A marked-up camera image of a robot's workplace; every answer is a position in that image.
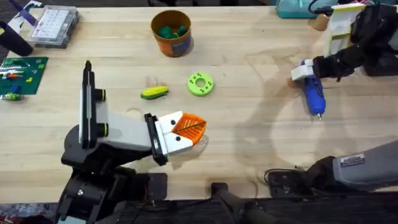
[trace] sticker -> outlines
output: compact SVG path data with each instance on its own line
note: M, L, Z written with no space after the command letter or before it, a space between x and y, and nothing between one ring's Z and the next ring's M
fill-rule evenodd
M365 155L363 153L355 154L339 158L341 167L356 166L365 163Z
M167 54L167 55L173 55L173 49L172 46L168 43L163 43L158 41L157 42L160 48L160 51Z
M179 43L173 44L172 48L174 55L184 54L188 50L190 44L191 44L191 36L188 36Z

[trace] green gear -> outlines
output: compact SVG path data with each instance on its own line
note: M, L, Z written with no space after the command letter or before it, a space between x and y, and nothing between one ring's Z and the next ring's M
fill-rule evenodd
M198 80L203 81L205 85L199 87L197 85ZM214 87L213 79L207 73L198 72L191 75L191 77L189 77L188 79L188 89L195 96L206 96L212 91L213 87Z

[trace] black cable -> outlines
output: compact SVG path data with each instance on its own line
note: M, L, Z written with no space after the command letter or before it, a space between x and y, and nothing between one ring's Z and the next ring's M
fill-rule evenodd
M170 205L169 205L169 206L166 207L166 208L143 209L142 211L143 211L143 212L148 212L148 213L179 212L179 211L181 211L181 210L184 210L184 209L186 209L186 208L189 208L189 207L192 207L192 206L195 206L195 205L200 205L200 204L203 204L203 203L207 203L207 202L209 202L210 200L211 200L211 198L208 198L208 199L205 199L205 200L200 200L200 201L197 201L197 202L189 203L188 205L184 205L184 206L182 206L182 207L173 207L173 206L170 207ZM130 204L130 205L131 205L133 208L139 210L139 208L137 208L135 205L133 205L133 204Z
M269 170L266 170L266 171L264 172L264 182L265 182L266 185L269 186L269 187L271 187L271 185L269 184L267 175L268 175L269 172L272 172L272 171L301 172L301 171L299 171L299 170L297 170L297 169L269 169Z
M141 207L141 209L137 212L137 215L134 217L134 219L131 221L130 224L134 224L134 222L137 220L139 214L142 212L142 210L143 210L143 209L145 208L145 206L147 206L147 205L148 205L148 204L145 203L145 204Z
M312 5L314 5L318 0L312 0L312 2L308 5L308 11L311 12L312 14L316 14L312 9Z
M220 204L221 204L221 206L224 208L224 211L225 211L225 213L228 215L228 218L231 220L231 223L235 223L235 219L234 219L234 217L232 216L230 210L228 209L227 204L226 204L222 199L220 199Z

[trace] wooden table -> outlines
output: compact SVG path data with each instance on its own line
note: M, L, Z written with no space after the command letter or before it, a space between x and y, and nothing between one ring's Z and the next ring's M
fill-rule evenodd
M50 57L37 95L0 103L0 203L58 200L72 171L60 158L64 137L78 123L85 60L115 112L142 119L147 112L181 110L207 120L204 150L196 147L163 167L152 158L128 164L139 172L166 172L169 199L205 198L215 181L229 183L241 197L268 197L266 169L308 167L397 139L398 77L357 73L341 83L325 80L323 121L308 115L303 93L286 82L301 59L321 53L322 33L306 19L279 19L273 7L180 8L192 20L194 48L168 58L149 25L162 10L81 8L66 50L34 52ZM187 90L195 72L213 76L215 89L206 97ZM156 83L167 84L170 94L140 99Z

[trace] power cord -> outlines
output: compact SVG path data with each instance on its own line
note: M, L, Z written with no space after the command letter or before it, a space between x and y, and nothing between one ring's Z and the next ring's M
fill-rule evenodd
M142 209L142 211L143 212L147 212L147 213L159 213L159 212L179 212L179 211L181 211L181 210L184 210L184 209L186 209L186 208L189 208L189 207L192 207L192 206L195 206L195 205L200 205L200 204L203 204L203 203L207 203L207 202L209 202L211 200L211 198L208 198L208 199L206 199L206 200L201 200L201 201L197 201L197 202L192 202L192 203L189 203L188 205L184 205L184 206L181 206L181 207L173 207L173 206L170 206L170 205L168 205L168 207L166 207L166 208L158 208L158 209ZM136 210L139 210L140 208L137 208L135 205L133 205L133 204L129 204L129 205L131 205L133 208L135 208Z
M311 12L312 14L325 14L327 16L330 16L333 13L333 9L331 6L323 6L319 7L316 10L312 10L312 6L317 2L318 0L312 0L312 2L308 5L308 11Z
M297 169L269 169L269 170L266 170L265 172L264 172L264 176L263 176L263 178L264 178L264 182L266 183L266 185L268 186L268 187L272 187L272 185L270 185L269 184L269 181L268 181L268 174L270 173L270 172L273 172L273 171L287 171L287 172L301 172L300 170L297 170Z
M147 205L148 205L148 204L145 203L145 204L141 207L141 209L137 212L137 215L134 217L134 219L131 221L130 224L134 224L134 222L137 220L139 214L141 214L142 210L143 210L143 209L145 208L145 206L147 206Z

